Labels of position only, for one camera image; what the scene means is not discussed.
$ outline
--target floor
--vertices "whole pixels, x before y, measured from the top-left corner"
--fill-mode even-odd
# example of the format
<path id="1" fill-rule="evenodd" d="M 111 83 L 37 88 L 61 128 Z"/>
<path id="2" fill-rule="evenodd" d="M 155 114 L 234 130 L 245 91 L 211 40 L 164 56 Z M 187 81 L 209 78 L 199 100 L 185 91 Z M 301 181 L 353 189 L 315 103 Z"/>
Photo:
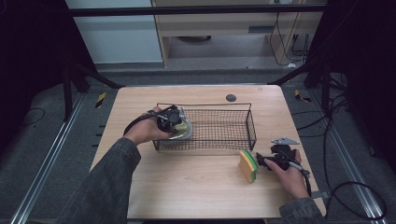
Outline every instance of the floor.
<path id="1" fill-rule="evenodd" d="M 301 58 L 292 55 L 298 55 L 298 50 L 303 45 L 303 39 L 298 38 L 295 51 L 290 52 L 290 57 Z M 176 37 L 172 40 L 169 55 L 169 64 L 164 68 L 147 67 L 128 72 L 107 71 L 101 75 L 127 86 L 265 84 L 283 77 L 293 69 L 276 63 L 263 35 L 212 36 L 210 40 L 203 40 L 199 36 Z M 334 76 L 345 80 L 342 75 Z M 300 128 L 321 118 L 318 105 L 320 86 L 306 90 L 302 85 L 303 80 L 304 74 L 301 74 L 282 86 L 295 125 Z M 89 82 L 92 87 L 88 93 L 81 94 L 74 90 L 74 102 L 81 102 L 79 112 L 70 129 L 67 129 L 67 137 L 61 142 L 59 151 L 52 154 L 56 160 L 49 163 L 50 171 L 45 181 L 40 186 L 33 186 L 38 188 L 37 193 L 30 197 L 33 199 L 32 203 L 25 207 L 28 222 L 51 223 L 90 170 L 117 90 L 112 90 L 91 78 Z M 306 99 L 296 98 L 295 90 L 299 90 L 303 98 L 309 98 L 311 103 Z M 102 92 L 106 92 L 106 99 L 100 108 L 95 108 L 98 96 Z M 332 90 L 331 97 L 335 98 L 340 93 L 338 90 Z M 26 198 L 26 193 L 30 192 L 32 183 L 35 183 L 35 175 L 53 149 L 52 143 L 64 127 L 63 118 L 62 85 L 43 91 L 35 97 L 32 110 L 26 115 L 24 124 L 9 146 L 13 148 L 13 153 L 6 164 L 2 164 L 0 170 L 1 204 L 7 204 L 1 206 L 0 223 L 8 223 L 23 204 L 22 200 Z M 393 194 L 396 176 L 382 158 L 370 155 L 368 143 L 353 113 L 347 110 L 347 105 L 334 111 L 332 131 L 323 144 L 322 134 L 325 129 L 326 122 L 321 121 L 299 130 L 319 189 L 322 192 L 329 190 L 324 178 L 325 171 L 329 174 L 333 186 L 353 179 L 354 175 L 361 175 L 367 184 L 380 192 L 389 210 L 387 219 L 368 221 L 352 215 L 340 203 L 332 202 L 329 222 L 396 223 L 396 199 Z M 327 156 L 326 170 L 323 168 L 323 155 Z M 351 164 L 358 169 L 356 174 L 348 171 Z M 365 214 L 366 210 L 361 202 L 370 194 L 361 193 L 362 190 L 365 191 L 349 187 L 341 190 L 339 195 L 352 209 Z M 280 223 L 280 220 L 271 219 L 269 223 Z"/>

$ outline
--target wire mesh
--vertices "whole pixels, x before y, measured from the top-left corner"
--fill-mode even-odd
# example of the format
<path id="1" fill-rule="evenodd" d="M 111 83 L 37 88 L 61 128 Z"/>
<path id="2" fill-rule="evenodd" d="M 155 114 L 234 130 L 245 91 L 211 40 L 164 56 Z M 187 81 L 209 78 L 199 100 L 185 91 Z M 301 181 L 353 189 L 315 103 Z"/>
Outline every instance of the wire mesh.
<path id="1" fill-rule="evenodd" d="M 233 107 L 240 108 L 241 105 L 247 109 L 233 109 Z M 196 148 L 253 150 L 256 132 L 250 110 L 251 104 L 178 106 L 185 108 L 186 118 L 192 125 L 192 136 L 187 140 L 154 140 L 157 150 Z"/>

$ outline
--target hand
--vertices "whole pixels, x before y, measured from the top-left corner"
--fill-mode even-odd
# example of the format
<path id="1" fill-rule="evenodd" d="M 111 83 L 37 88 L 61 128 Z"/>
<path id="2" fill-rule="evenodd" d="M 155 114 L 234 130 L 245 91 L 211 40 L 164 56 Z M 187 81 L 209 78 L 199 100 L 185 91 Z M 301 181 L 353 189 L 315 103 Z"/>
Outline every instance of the hand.
<path id="1" fill-rule="evenodd" d="M 153 110 L 161 111 L 158 106 L 155 106 Z M 171 133 L 165 133 L 158 128 L 157 118 L 153 117 L 137 122 L 123 137 L 129 138 L 135 145 L 139 145 L 154 139 L 166 139 L 170 136 Z"/>
<path id="2" fill-rule="evenodd" d="M 301 162 L 301 156 L 298 150 L 296 151 L 295 159 L 297 162 Z M 280 184 L 283 186 L 285 191 L 290 194 L 292 199 L 309 198 L 303 175 L 299 170 L 290 166 L 287 171 L 284 171 L 273 161 L 265 160 L 265 163 L 267 163 L 268 167 L 274 171 L 280 181 Z"/>

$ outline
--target sponge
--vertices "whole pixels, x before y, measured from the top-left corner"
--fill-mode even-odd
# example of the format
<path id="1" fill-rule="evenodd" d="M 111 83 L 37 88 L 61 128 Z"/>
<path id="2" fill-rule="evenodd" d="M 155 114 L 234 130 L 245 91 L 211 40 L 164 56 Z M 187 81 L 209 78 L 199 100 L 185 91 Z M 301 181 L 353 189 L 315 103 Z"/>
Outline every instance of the sponge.
<path id="1" fill-rule="evenodd" d="M 240 151 L 240 162 L 238 165 L 244 173 L 247 182 L 253 183 L 259 166 L 247 150 Z"/>

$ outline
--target table top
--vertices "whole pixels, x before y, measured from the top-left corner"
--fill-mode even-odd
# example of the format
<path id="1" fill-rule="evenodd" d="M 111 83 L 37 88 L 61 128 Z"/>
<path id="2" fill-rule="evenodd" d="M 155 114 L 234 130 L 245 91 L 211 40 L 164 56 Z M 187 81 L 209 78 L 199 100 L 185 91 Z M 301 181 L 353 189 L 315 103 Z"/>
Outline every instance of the table top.
<path id="1" fill-rule="evenodd" d="M 251 103 L 257 142 L 251 152 L 272 156 L 271 140 L 283 136 L 301 142 L 280 87 L 272 85 L 126 87 L 119 90 L 92 167 L 120 138 L 124 128 L 158 103 L 176 105 Z M 249 184 L 238 167 L 239 150 L 157 151 L 139 145 L 142 160 L 134 171 L 128 218 L 269 218 L 290 200 L 273 172 L 263 166 Z M 302 166 L 311 171 L 302 145 Z M 312 191 L 318 186 L 311 172 Z M 323 201 L 316 199 L 322 213 Z"/>

